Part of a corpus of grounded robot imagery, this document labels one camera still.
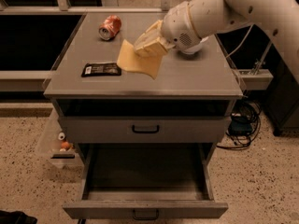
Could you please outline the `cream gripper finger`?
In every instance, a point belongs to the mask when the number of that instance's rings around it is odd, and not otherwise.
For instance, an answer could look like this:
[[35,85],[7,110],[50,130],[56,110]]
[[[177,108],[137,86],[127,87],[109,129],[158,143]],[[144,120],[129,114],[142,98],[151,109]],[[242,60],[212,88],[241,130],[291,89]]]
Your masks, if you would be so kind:
[[143,34],[143,38],[152,39],[156,36],[159,36],[161,34],[162,24],[163,24],[162,20],[157,20],[146,30],[146,32]]
[[141,35],[134,43],[134,52],[140,57],[164,56],[174,45],[157,31]]

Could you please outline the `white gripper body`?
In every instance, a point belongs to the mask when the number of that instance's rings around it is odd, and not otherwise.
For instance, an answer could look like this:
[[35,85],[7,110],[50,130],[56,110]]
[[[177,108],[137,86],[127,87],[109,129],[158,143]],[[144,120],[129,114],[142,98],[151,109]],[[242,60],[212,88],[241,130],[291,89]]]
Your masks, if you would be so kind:
[[197,46],[202,40],[192,19],[191,8],[195,4],[196,0],[192,0],[172,7],[162,22],[162,37],[181,51]]

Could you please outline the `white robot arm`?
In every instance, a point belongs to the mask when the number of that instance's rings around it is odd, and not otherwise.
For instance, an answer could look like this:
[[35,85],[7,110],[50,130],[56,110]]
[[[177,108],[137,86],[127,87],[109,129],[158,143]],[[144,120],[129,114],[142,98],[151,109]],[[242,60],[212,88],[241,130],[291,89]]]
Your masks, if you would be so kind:
[[299,5],[295,0],[192,0],[171,8],[134,43],[142,57],[165,55],[197,46],[207,36],[249,24],[272,41],[299,81]]

